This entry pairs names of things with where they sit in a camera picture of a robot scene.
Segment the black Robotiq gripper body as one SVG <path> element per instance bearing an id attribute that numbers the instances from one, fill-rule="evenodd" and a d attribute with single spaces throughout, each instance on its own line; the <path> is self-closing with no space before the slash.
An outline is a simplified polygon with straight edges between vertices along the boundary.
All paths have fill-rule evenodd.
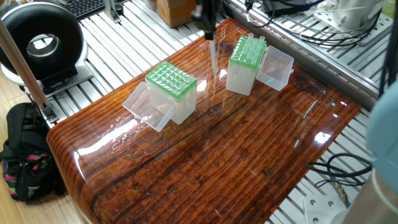
<path id="1" fill-rule="evenodd" d="M 192 22 L 198 27 L 198 22 L 207 20 L 210 23 L 216 23 L 217 13 L 219 11 L 220 0 L 196 0 L 196 7 L 192 11 Z"/>

